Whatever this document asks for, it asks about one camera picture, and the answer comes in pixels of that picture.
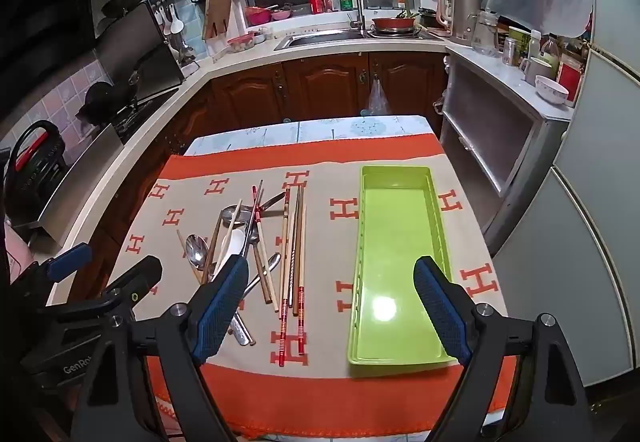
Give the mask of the steel metal chopstick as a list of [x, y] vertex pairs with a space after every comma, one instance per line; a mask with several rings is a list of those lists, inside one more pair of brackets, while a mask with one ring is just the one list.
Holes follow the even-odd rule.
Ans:
[[291, 249], [290, 258], [288, 258], [288, 307], [293, 308], [294, 305], [294, 274], [295, 274], [295, 254], [296, 254], [296, 235], [299, 225], [300, 214], [302, 213], [302, 198], [297, 195], [296, 205], [293, 216], [292, 231], [291, 231]]

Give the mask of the brown wooden chopstick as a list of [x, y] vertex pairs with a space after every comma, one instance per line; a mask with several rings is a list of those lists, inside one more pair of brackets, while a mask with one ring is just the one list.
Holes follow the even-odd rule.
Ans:
[[299, 225], [297, 229], [296, 235], [296, 254], [295, 254], [295, 274], [294, 274], [294, 305], [292, 308], [294, 317], [297, 317], [299, 310], [299, 298], [298, 294], [298, 285], [299, 285], [299, 267], [300, 267], [300, 256], [302, 253], [302, 230], [303, 230], [303, 211], [305, 204], [305, 187], [299, 187], [297, 195], [302, 198], [302, 213], [300, 214]]

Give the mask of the wooden cutting board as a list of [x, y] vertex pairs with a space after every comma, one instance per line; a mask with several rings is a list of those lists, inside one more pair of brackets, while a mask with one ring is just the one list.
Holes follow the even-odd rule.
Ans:
[[205, 0], [203, 39], [212, 39], [228, 31], [231, 0]]

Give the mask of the steel electric kettle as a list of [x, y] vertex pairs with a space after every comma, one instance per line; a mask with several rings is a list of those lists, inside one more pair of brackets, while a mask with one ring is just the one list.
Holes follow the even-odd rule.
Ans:
[[470, 46], [479, 14], [480, 0], [439, 0], [436, 19], [453, 42]]

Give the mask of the red-topped wooden chopstick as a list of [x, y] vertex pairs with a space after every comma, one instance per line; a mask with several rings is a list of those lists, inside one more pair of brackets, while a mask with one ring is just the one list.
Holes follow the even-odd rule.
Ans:
[[288, 215], [290, 214], [291, 188], [284, 190], [283, 223], [281, 235], [281, 269], [280, 269], [280, 334], [278, 348], [278, 366], [284, 366], [286, 341], [286, 309], [288, 309]]

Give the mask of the black rice cooker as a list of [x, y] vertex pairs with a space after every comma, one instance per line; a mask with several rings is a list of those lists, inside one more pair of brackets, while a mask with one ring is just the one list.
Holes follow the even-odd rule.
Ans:
[[35, 221], [67, 173], [58, 127], [40, 119], [18, 138], [6, 167], [6, 214], [14, 225]]

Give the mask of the red-patterned bamboo chopstick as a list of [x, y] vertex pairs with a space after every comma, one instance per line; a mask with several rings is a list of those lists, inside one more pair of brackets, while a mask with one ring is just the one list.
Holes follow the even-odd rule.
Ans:
[[262, 186], [264, 185], [264, 181], [259, 181], [258, 186], [253, 188], [253, 196], [254, 196], [254, 213], [253, 213], [253, 224], [250, 228], [250, 246], [253, 249], [254, 260], [256, 263], [257, 272], [262, 272], [262, 268], [264, 265], [262, 264], [262, 257], [260, 257], [259, 252], [259, 232], [258, 232], [258, 222], [260, 220], [260, 199], [262, 198]]

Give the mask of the green plastic utensil tray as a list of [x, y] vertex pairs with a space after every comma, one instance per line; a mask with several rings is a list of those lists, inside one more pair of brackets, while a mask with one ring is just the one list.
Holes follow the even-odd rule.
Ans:
[[431, 169], [363, 166], [347, 346], [350, 364], [413, 366], [452, 360], [413, 285], [414, 264], [423, 256], [432, 257], [450, 277]]

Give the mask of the white ceramic bowl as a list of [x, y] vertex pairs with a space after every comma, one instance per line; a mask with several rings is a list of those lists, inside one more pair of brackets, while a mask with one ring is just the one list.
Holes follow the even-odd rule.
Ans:
[[541, 99], [554, 106], [562, 106], [568, 99], [568, 90], [549, 77], [537, 75], [535, 89]]

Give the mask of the steel teaspoon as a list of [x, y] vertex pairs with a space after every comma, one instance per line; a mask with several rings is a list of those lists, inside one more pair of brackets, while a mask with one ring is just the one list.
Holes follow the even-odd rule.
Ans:
[[194, 270], [204, 272], [207, 269], [208, 247], [201, 236], [189, 234], [184, 241], [184, 252]]

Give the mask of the steel storage cabinet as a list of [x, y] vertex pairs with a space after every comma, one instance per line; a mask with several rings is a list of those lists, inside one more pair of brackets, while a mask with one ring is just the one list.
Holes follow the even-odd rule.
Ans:
[[498, 58], [456, 44], [446, 50], [440, 143], [494, 255], [544, 181], [574, 110], [540, 98]]

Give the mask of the white ceramic soup spoon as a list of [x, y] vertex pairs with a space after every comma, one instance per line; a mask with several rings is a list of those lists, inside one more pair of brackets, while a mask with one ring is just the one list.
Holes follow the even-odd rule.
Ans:
[[245, 229], [236, 228], [227, 234], [222, 244], [221, 252], [217, 258], [217, 263], [213, 272], [213, 277], [216, 277], [219, 271], [224, 267], [224, 264], [232, 255], [239, 255], [242, 253], [245, 240]]

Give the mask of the red frying pan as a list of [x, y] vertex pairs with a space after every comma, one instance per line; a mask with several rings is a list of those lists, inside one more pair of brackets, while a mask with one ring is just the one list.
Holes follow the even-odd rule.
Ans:
[[413, 18], [374, 18], [372, 24], [380, 34], [409, 34], [416, 29]]

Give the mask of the hanging plastic bag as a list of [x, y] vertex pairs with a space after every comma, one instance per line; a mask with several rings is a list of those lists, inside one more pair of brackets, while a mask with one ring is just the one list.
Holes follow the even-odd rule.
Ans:
[[390, 115], [390, 103], [378, 77], [373, 78], [367, 106], [360, 111], [360, 115], [363, 117]]

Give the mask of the orange beige H-pattern cloth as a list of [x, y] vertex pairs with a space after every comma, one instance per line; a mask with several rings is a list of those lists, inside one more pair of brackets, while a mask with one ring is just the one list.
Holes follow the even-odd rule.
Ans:
[[250, 292], [240, 313], [254, 344], [224, 340], [204, 365], [210, 391], [243, 436], [413, 439], [431, 429], [461, 368], [448, 363], [360, 366], [347, 360], [357, 257], [361, 168], [431, 169], [449, 251], [450, 280], [478, 303], [504, 309], [497, 273], [461, 184], [430, 133], [318, 141], [171, 158], [134, 218], [115, 262], [125, 272], [146, 255], [163, 275], [136, 306], [157, 317], [192, 297], [198, 282], [183, 254], [191, 233], [227, 236], [218, 215], [248, 204], [259, 181], [268, 195], [305, 187], [304, 307], [286, 314], [284, 366], [278, 366], [280, 314]]

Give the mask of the large steel soup spoon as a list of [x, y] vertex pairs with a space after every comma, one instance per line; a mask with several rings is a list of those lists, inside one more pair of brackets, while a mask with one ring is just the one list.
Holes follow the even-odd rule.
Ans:
[[[271, 199], [267, 199], [262, 203], [262, 206], [260, 207], [260, 215], [263, 218], [282, 215], [283, 210], [278, 209], [278, 205], [284, 202], [284, 198], [285, 192], [280, 192], [279, 194], [274, 195]], [[250, 212], [252, 211], [253, 207], [242, 205], [239, 211], [235, 211], [235, 208], [235, 205], [230, 205], [221, 210], [221, 221], [222, 224], [227, 228], [230, 227], [232, 218], [235, 218], [235, 227], [240, 227], [250, 220]]]

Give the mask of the plain light wooden chopstick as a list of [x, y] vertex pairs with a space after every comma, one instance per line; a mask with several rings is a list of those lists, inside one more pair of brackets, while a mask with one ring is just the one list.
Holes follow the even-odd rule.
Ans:
[[257, 218], [256, 227], [258, 232], [258, 248], [260, 251], [260, 255], [262, 256], [262, 261], [264, 262], [264, 265], [265, 265], [265, 269], [262, 270], [262, 274], [264, 274], [264, 280], [266, 282], [268, 296], [270, 299], [270, 303], [272, 304], [273, 311], [276, 313], [279, 313], [280, 308], [278, 305], [278, 299], [277, 299], [276, 291], [274, 290], [274, 285], [273, 285], [271, 273], [269, 270], [269, 258], [266, 251], [265, 234], [264, 234], [264, 229], [262, 228], [262, 218]]

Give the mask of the grey refrigerator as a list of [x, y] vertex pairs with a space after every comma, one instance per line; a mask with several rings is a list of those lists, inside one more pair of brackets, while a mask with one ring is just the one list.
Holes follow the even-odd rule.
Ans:
[[506, 309], [559, 321], [584, 384], [639, 366], [639, 0], [594, 0], [576, 111], [494, 259]]

